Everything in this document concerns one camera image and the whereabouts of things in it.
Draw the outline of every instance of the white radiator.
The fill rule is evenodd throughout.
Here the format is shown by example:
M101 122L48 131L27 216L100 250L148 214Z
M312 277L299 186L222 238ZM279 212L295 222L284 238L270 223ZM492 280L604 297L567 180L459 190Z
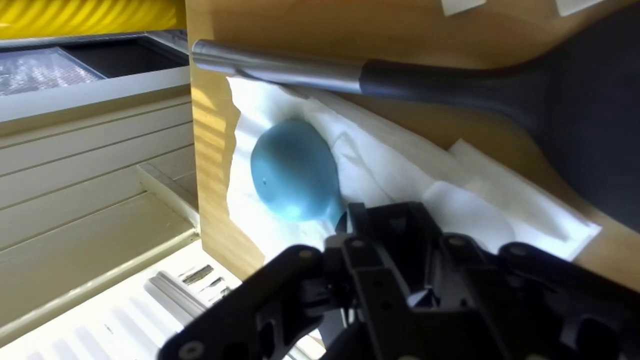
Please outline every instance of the white radiator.
M155 357L158 348L240 281L194 242L0 350L10 360ZM317 331L288 354L323 354Z

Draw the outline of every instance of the white wall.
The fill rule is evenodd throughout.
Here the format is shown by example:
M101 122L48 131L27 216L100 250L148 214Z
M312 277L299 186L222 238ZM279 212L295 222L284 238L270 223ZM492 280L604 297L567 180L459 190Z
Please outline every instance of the white wall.
M148 190L138 164L194 201L186 93L0 137L0 338L44 303L194 230Z

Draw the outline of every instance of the yellow object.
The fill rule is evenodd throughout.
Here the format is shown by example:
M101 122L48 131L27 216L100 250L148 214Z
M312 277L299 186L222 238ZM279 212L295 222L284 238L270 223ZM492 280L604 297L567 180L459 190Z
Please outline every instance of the yellow object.
M0 0L0 39L183 28L183 0Z

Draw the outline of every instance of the screw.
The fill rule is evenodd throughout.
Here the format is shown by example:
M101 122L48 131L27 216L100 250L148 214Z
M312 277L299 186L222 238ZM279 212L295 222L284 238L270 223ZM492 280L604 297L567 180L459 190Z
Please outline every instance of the screw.
M180 355L182 360L198 360L198 357L203 355L203 343L201 343L201 341L186 341L186 343L180 348L177 355Z

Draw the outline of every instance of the blue ball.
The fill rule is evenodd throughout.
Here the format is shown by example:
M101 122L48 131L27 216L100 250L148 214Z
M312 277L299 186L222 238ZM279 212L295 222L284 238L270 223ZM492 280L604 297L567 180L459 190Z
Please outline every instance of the blue ball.
M249 166L260 199L282 219L325 218L339 203L333 156L303 120L285 120L264 131Z

